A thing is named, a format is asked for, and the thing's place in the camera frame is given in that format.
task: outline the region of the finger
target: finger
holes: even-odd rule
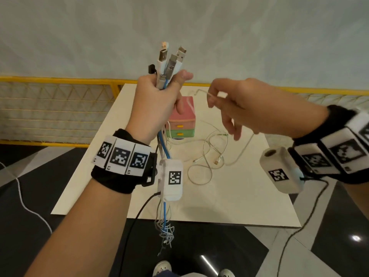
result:
[[[176,101],[176,109],[179,114],[184,114],[185,106],[183,105],[183,101],[181,99],[182,99],[182,94],[178,92],[177,101]]]
[[[233,135],[235,132],[235,129],[232,123],[232,118],[228,116],[224,111],[221,111],[221,116],[222,116],[222,123],[225,129],[227,129],[229,134]]]
[[[156,74],[148,74],[145,76],[141,76],[138,78],[137,84],[144,85],[144,86],[156,86]]]
[[[210,98],[215,107],[224,112],[238,124],[243,124],[245,119],[245,110],[237,106],[233,101],[221,97]]]
[[[175,97],[177,97],[185,81],[191,80],[192,78],[192,73],[187,72],[186,70],[181,70],[173,76],[173,78],[170,80],[170,83],[168,84],[168,87],[164,91],[166,93],[175,94]]]
[[[211,83],[208,92],[214,96],[218,96],[219,92],[225,92],[228,94],[233,93],[234,89],[236,88],[236,84],[238,80],[231,80],[231,79],[215,79]],[[207,96],[208,106],[209,108],[214,107],[214,104],[210,100],[211,96]]]
[[[234,122],[234,134],[233,139],[238,141],[241,138],[242,125],[238,124],[236,121]]]

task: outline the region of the white table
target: white table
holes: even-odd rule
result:
[[[113,134],[118,128],[127,125],[136,85],[125,84],[117,100],[110,109],[103,124],[91,142],[76,171],[71,177],[52,214],[67,214],[83,189],[90,180],[93,168],[92,158],[98,151],[104,137]],[[184,86],[182,95],[193,95],[199,87]],[[195,139],[205,139],[215,129],[202,120],[225,130],[216,108],[209,109],[206,94],[199,92],[194,96],[196,111]],[[240,141],[229,138],[229,144],[224,153],[226,163],[235,160],[239,152],[250,139],[252,131],[243,128]],[[212,139],[221,147],[221,138]],[[154,150],[156,140],[152,141]],[[232,223],[244,225],[300,227],[299,220],[287,194],[280,193],[269,180],[259,165],[259,158],[263,150],[268,148],[263,134],[255,135],[239,160],[232,166],[224,166],[213,170],[212,180],[206,185],[195,185],[187,178],[187,169],[192,160],[202,156],[203,141],[182,145],[173,145],[170,150],[173,158],[188,160],[184,163],[184,184],[181,200],[171,202],[172,220],[212,223]],[[210,162],[216,160],[216,153],[209,153]],[[206,168],[192,168],[190,176],[196,182],[206,182],[209,170]],[[132,201],[128,217],[134,218],[144,202],[157,191],[157,182],[150,187],[137,186],[132,194]],[[141,219],[154,219],[158,198],[152,199],[142,211]]]

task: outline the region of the marbled wall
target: marbled wall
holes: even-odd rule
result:
[[[0,75],[136,79],[161,41],[195,82],[369,88],[369,0],[0,0]]]

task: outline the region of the white shoe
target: white shoe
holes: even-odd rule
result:
[[[235,277],[231,270],[223,269],[219,272],[218,277]]]
[[[169,261],[162,260],[160,261],[154,268],[154,272],[152,276],[158,275],[160,272],[164,270],[172,271],[172,266],[170,265]]]

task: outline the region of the pink box top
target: pink box top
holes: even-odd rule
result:
[[[177,112],[177,109],[174,108],[171,116],[169,117],[170,122],[195,121],[196,120],[196,116],[195,116],[194,112],[192,111],[192,109],[190,107],[190,105],[191,105],[192,108],[194,109],[193,97],[192,96],[182,96],[182,102],[183,102],[183,107],[184,107],[184,113],[179,114]]]

